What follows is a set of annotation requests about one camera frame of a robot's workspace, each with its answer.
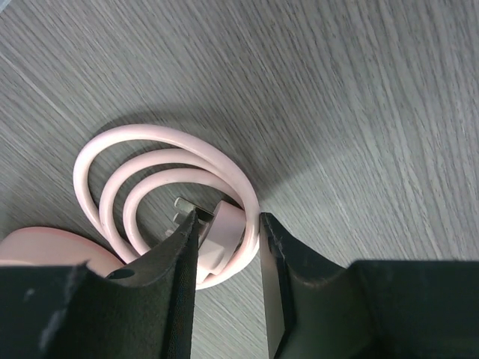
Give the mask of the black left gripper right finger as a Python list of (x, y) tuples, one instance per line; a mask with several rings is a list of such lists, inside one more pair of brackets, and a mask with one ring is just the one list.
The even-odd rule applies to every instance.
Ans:
[(260, 216), (271, 358), (476, 358), (478, 263), (358, 260), (344, 268)]

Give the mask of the pink round socket base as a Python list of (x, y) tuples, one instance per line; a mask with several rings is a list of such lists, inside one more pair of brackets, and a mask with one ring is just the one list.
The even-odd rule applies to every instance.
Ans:
[(74, 266), (86, 263), (100, 276), (124, 264), (102, 246), (66, 230), (26, 227), (1, 240), (2, 266)]

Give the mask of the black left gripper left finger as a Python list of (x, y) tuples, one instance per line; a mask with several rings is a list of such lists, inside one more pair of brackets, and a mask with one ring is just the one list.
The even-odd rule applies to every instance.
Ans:
[(189, 358), (198, 216), (101, 277), (74, 266), (1, 270), (3, 358)]

